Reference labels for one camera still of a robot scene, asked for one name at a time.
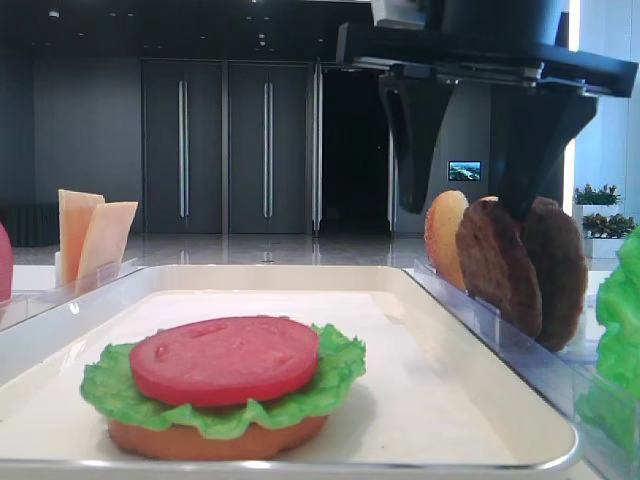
red object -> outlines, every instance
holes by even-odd
[[[0,302],[11,298],[13,281],[13,252],[9,235],[0,223]]]
[[[221,407],[298,390],[318,367],[318,335],[282,317],[230,317],[164,330],[131,351],[144,395],[169,405]]]

bottom bun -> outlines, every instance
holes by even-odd
[[[174,425],[160,432],[109,419],[109,435],[120,449],[158,460],[268,460],[311,440],[327,417],[307,417],[291,427],[267,430],[251,424],[231,440],[204,438],[194,427]]]

floor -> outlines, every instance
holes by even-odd
[[[58,247],[16,248],[17,265],[52,265]],[[413,237],[306,235],[133,235],[125,260],[140,265],[300,264],[391,265],[413,267],[424,261],[424,240]]]

white tray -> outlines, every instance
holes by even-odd
[[[330,322],[366,342],[367,374],[324,431],[280,462],[187,465],[115,449],[79,395],[84,365],[108,343],[248,314]],[[3,480],[564,480],[579,460],[572,424],[408,274],[387,267],[143,269],[0,333],[0,385]]]

wall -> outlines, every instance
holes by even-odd
[[[395,233],[424,233],[424,217],[433,199],[445,190],[461,190],[470,202],[487,195],[489,184],[489,127],[491,92],[486,85],[460,85],[456,88],[440,130],[431,166],[427,201],[420,215],[396,207]],[[480,161],[480,182],[450,182],[450,161]]]
[[[32,61],[0,46],[0,203],[34,198]]]
[[[640,60],[640,0],[583,0],[580,50]],[[615,184],[624,211],[640,220],[640,92],[631,100],[601,98],[597,117],[576,139],[575,185]]]
[[[42,58],[34,66],[35,189],[142,202],[140,62],[127,58]],[[142,205],[133,231],[141,231]]]

